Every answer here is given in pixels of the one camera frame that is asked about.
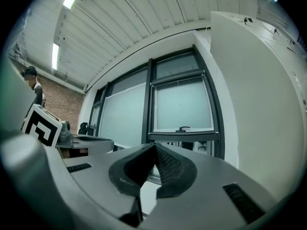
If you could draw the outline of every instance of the cable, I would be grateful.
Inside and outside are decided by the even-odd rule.
[[[208,26],[206,27],[206,39],[207,39],[208,43],[211,44],[211,42],[209,42],[208,37],[207,37],[207,28],[208,28],[209,26],[211,26],[211,25],[208,25]]]

